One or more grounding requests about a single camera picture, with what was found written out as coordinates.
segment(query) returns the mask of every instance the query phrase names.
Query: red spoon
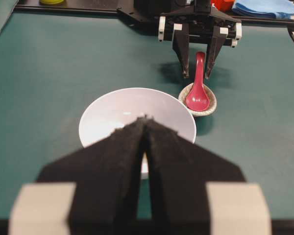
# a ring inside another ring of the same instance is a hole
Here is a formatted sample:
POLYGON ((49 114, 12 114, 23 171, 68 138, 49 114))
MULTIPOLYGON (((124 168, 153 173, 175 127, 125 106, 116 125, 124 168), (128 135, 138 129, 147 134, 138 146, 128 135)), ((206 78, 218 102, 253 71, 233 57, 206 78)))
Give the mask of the red spoon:
POLYGON ((189 94, 186 96, 186 106, 194 111, 205 111, 208 109, 210 101, 204 90, 203 78, 204 78, 204 60, 205 53, 196 53, 196 75, 193 87, 189 94))

